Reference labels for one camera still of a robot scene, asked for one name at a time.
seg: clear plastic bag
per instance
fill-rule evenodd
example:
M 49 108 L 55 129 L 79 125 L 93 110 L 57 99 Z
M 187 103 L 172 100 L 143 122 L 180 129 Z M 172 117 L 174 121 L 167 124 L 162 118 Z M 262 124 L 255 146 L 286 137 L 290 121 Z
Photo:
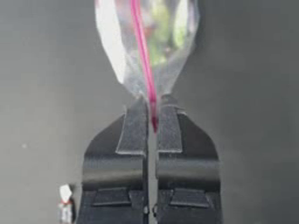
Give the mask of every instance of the clear plastic bag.
M 192 50 L 198 0 L 96 0 L 101 43 L 119 82 L 155 110 Z

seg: gray wall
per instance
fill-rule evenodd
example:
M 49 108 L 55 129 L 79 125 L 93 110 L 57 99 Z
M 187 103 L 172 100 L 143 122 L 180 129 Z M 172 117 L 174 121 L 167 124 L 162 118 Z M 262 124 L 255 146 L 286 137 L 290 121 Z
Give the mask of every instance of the gray wall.
M 226 223 L 299 223 L 298 6 L 200 0 L 196 52 L 174 90 L 218 145 Z M 56 223 L 89 140 L 132 97 L 92 0 L 0 2 L 0 223 Z

